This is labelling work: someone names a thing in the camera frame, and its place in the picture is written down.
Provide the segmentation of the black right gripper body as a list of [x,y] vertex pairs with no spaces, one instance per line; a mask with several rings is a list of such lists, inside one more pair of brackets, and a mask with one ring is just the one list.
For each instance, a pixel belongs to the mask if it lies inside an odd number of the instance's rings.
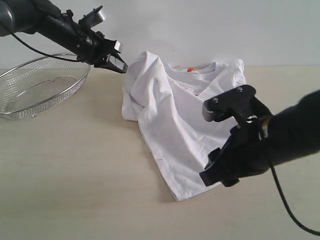
[[221,183],[232,187],[240,178],[257,176],[269,170],[268,161],[263,157],[261,141],[262,122],[272,117],[271,111],[260,100],[253,97],[233,113],[237,126],[230,131],[230,138],[222,148],[220,160],[226,176]]

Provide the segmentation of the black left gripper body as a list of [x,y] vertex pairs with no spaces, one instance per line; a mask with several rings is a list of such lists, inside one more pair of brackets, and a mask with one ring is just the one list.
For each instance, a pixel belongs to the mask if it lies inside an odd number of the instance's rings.
[[59,22],[57,43],[77,55],[79,61],[94,65],[107,55],[118,55],[110,52],[110,39],[100,31],[84,27],[72,17],[63,17]]

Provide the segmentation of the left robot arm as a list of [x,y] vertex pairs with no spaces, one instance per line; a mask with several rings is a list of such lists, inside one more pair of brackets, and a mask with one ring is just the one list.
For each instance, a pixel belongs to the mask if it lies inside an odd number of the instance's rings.
[[75,22],[70,9],[61,11],[49,0],[2,0],[0,35],[17,38],[17,33],[39,33],[75,54],[75,62],[124,74],[128,65],[120,56],[122,43],[92,29],[106,19],[102,8],[92,9]]

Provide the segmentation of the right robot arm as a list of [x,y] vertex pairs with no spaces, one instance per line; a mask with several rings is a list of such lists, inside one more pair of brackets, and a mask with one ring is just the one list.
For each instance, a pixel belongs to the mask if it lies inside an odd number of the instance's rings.
[[297,104],[234,126],[222,149],[209,154],[199,173],[205,186],[218,182],[231,187],[240,178],[257,176],[277,166],[320,151],[320,92],[305,95]]

